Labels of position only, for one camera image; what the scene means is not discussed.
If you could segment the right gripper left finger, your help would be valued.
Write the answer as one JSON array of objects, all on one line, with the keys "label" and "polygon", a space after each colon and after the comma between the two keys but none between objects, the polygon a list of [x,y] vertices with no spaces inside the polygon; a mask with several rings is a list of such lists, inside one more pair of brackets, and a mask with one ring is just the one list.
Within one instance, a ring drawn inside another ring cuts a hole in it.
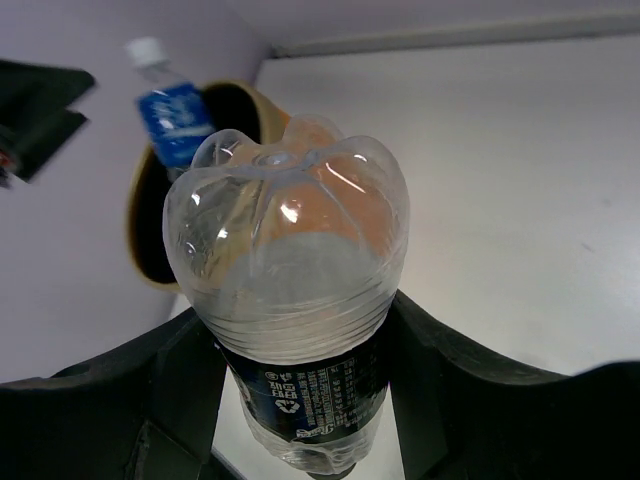
[{"label": "right gripper left finger", "polygon": [[226,364],[192,310],[50,378],[1,386],[4,479],[223,479]]}]

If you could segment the blue label water bottle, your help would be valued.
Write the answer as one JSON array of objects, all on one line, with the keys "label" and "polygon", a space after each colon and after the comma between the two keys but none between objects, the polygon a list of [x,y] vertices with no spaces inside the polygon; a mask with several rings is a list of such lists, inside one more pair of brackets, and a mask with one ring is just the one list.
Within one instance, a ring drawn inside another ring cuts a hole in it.
[{"label": "blue label water bottle", "polygon": [[146,82],[136,106],[152,148],[173,182],[190,168],[195,152],[216,127],[200,91],[173,69],[157,38],[133,39],[125,51]]}]

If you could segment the dark blue label bottle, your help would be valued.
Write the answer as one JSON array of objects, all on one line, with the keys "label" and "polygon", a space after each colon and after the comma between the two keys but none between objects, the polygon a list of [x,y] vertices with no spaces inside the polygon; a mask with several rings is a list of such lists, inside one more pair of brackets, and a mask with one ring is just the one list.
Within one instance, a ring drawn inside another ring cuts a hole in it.
[{"label": "dark blue label bottle", "polygon": [[409,210],[392,153],[315,115],[271,144],[212,134],[165,198],[170,267],[254,438],[312,477],[342,478],[371,450]]}]

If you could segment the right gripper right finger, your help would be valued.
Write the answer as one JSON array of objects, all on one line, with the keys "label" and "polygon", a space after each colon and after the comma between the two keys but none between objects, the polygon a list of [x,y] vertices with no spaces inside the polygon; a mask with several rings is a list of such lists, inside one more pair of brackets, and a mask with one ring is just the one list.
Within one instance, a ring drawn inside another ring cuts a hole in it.
[{"label": "right gripper right finger", "polygon": [[403,293],[386,320],[409,479],[635,479],[639,365],[573,376],[498,354]]}]

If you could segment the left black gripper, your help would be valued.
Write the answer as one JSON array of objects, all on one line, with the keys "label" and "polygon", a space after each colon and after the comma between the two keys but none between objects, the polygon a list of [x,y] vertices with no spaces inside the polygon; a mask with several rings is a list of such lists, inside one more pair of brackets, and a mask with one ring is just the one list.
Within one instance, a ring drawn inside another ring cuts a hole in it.
[{"label": "left black gripper", "polygon": [[87,122],[71,105],[96,86],[88,72],[1,61],[1,187],[29,182]]}]

